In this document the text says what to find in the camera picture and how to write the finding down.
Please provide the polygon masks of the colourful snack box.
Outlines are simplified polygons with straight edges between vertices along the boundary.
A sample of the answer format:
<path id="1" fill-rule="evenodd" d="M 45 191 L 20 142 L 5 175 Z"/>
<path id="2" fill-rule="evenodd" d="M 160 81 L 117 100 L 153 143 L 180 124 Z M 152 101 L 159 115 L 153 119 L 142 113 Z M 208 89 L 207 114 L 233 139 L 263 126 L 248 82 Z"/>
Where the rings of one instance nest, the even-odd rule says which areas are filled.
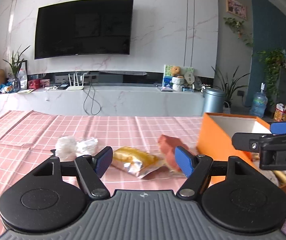
<path id="1" fill-rule="evenodd" d="M 286 105 L 278 103 L 275 108 L 274 121 L 286 122 Z"/>

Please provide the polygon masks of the blue water bottle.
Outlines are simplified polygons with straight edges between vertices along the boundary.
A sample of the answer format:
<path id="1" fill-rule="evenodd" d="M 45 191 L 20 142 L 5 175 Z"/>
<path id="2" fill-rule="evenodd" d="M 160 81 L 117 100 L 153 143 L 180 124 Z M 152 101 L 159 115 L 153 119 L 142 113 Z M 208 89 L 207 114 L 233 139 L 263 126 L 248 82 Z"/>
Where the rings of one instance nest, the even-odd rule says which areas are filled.
<path id="1" fill-rule="evenodd" d="M 265 94 L 265 83 L 261 83 L 260 91 L 254 95 L 249 114 L 262 118 L 266 110 L 268 98 Z"/>

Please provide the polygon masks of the woven plastic basket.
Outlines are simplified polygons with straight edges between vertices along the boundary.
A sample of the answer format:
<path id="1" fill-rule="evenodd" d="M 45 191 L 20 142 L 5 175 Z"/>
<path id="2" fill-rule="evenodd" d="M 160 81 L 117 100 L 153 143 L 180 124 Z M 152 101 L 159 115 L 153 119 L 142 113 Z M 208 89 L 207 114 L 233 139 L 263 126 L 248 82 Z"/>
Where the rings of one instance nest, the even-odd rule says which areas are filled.
<path id="1" fill-rule="evenodd" d="M 223 113 L 224 114 L 230 114 L 231 113 L 231 107 L 230 107 L 230 103 L 225 101 L 224 105 L 223 105 Z"/>

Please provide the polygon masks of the yellow snack bag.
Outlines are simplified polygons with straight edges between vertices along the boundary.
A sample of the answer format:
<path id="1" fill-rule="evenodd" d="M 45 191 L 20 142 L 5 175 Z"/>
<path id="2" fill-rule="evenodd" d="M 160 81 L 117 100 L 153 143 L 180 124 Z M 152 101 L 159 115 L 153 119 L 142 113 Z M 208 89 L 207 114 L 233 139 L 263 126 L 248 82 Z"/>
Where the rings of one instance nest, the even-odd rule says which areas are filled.
<path id="1" fill-rule="evenodd" d="M 121 147 L 113 152 L 112 165 L 142 179 L 165 165 L 162 158 L 132 147 Z"/>

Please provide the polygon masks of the grey metal trash bin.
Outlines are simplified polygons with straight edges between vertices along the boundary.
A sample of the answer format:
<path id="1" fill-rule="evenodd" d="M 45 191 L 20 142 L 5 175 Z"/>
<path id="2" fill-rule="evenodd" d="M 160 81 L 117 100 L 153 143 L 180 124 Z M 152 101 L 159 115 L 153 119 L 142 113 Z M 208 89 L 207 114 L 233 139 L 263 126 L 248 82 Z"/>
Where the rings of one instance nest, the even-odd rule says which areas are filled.
<path id="1" fill-rule="evenodd" d="M 204 113 L 223 113 L 225 101 L 225 92 L 216 88 L 206 88 L 203 92 L 204 104 L 202 114 Z"/>

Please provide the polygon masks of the climbing green plant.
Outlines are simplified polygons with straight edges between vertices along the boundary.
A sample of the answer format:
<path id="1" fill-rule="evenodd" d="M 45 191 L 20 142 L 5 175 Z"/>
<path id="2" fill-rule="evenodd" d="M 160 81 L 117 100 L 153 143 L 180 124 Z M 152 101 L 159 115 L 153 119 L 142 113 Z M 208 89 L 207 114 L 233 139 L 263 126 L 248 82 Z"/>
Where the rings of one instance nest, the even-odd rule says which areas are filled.
<path id="1" fill-rule="evenodd" d="M 266 84 L 266 95 L 268 104 L 272 107 L 275 105 L 278 96 L 277 81 L 280 77 L 281 68 L 284 67 L 285 51 L 276 48 L 273 50 L 262 50 L 257 52 L 259 61 L 264 66 L 264 78 Z"/>

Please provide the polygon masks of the white marble TV cabinet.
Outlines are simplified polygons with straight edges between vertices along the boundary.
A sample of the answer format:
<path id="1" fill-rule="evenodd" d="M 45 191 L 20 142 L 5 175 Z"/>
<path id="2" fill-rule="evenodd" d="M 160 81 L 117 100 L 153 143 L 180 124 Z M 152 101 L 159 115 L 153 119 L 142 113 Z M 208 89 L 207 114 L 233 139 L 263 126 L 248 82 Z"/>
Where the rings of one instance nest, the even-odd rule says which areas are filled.
<path id="1" fill-rule="evenodd" d="M 157 87 L 37 89 L 31 93 L 0 94 L 0 114 L 36 111 L 51 115 L 200 116 L 203 102 L 200 92 L 162 92 Z"/>

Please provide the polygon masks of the pink checkered tablecloth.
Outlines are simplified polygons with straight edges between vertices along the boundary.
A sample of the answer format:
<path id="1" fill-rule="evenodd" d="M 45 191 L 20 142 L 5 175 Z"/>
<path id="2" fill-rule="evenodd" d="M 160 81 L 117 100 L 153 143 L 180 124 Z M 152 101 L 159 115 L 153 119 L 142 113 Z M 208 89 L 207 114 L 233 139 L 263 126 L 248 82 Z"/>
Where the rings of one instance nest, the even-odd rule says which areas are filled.
<path id="1" fill-rule="evenodd" d="M 0 195 L 51 155 L 59 138 L 96 138 L 98 149 L 129 146 L 158 154 L 161 135 L 196 151 L 200 117 L 62 116 L 9 111 L 0 116 Z M 0 234 L 3 233 L 0 219 Z"/>

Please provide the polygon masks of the white wifi router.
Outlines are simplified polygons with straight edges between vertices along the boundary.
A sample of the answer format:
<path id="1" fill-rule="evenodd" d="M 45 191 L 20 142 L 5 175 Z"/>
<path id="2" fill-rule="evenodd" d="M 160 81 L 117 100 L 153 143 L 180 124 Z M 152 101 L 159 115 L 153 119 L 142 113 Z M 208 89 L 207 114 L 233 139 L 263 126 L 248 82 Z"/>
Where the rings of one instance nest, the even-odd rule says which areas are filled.
<path id="1" fill-rule="evenodd" d="M 73 74 L 68 74 L 68 80 L 69 85 L 67 87 L 67 90 L 70 91 L 78 91 L 84 89 L 84 80 L 85 80 L 85 74 L 78 75 L 76 72 Z"/>

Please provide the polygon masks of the teddy bear toy stack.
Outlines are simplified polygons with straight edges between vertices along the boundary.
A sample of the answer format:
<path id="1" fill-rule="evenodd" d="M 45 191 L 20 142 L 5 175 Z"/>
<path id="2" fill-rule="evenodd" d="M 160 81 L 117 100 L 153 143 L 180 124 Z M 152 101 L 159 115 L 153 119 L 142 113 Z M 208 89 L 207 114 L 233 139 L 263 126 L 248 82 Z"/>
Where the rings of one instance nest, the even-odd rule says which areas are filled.
<path id="1" fill-rule="evenodd" d="M 172 89 L 176 92 L 181 92 L 183 90 L 184 77 L 181 74 L 181 68 L 178 66 L 171 67 L 172 76 Z"/>

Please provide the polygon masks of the red gift box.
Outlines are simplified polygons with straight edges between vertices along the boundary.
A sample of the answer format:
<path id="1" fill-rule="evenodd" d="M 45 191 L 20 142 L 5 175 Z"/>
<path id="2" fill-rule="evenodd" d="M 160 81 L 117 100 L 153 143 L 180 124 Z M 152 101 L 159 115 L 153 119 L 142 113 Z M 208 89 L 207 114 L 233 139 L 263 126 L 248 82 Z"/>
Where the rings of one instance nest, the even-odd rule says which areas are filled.
<path id="1" fill-rule="evenodd" d="M 39 89 L 40 88 L 40 79 L 34 79 L 28 81 L 29 89 Z"/>

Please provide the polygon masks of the hanging ivy plant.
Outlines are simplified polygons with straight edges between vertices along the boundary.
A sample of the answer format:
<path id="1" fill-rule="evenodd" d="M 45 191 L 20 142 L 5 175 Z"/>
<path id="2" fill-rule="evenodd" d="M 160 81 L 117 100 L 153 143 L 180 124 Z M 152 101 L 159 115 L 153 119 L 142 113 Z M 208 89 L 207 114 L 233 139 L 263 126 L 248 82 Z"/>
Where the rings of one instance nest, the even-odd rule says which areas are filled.
<path id="1" fill-rule="evenodd" d="M 254 38 L 253 34 L 244 26 L 244 20 L 237 20 L 232 17 L 223 18 L 225 25 L 237 35 L 237 38 L 245 43 L 247 47 L 253 48 Z"/>

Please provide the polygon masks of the green plant in glass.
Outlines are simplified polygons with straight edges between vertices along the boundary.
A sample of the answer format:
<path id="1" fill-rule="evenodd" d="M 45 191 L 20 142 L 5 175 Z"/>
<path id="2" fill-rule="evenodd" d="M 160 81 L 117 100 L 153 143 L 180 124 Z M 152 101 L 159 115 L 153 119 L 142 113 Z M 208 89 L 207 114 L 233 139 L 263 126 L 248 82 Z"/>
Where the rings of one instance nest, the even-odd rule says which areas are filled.
<path id="1" fill-rule="evenodd" d="M 3 61 L 5 61 L 6 63 L 10 65 L 10 68 L 12 70 L 12 74 L 13 74 L 12 87 L 15 93 L 20 91 L 20 81 L 18 78 L 18 74 L 22 68 L 23 62 L 25 61 L 25 59 L 22 58 L 22 55 L 29 48 L 30 46 L 26 47 L 22 52 L 12 51 L 10 61 L 3 59 Z"/>

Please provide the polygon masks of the framed wall picture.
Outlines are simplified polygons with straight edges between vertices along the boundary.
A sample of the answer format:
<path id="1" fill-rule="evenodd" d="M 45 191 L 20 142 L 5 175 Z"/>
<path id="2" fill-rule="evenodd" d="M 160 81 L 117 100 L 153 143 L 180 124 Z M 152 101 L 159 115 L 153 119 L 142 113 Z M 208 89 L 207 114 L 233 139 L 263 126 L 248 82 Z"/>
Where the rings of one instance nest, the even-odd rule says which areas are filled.
<path id="1" fill-rule="evenodd" d="M 236 0 L 226 0 L 227 12 L 247 20 L 246 6 Z"/>

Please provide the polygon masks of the black wall television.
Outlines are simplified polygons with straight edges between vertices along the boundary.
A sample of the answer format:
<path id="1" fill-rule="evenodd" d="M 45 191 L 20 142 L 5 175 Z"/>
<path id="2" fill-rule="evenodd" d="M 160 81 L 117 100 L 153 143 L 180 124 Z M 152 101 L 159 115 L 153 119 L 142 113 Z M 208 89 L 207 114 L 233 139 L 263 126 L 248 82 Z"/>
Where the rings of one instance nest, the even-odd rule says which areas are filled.
<path id="1" fill-rule="evenodd" d="M 35 59 L 130 53 L 134 0 L 77 0 L 40 7 Z"/>

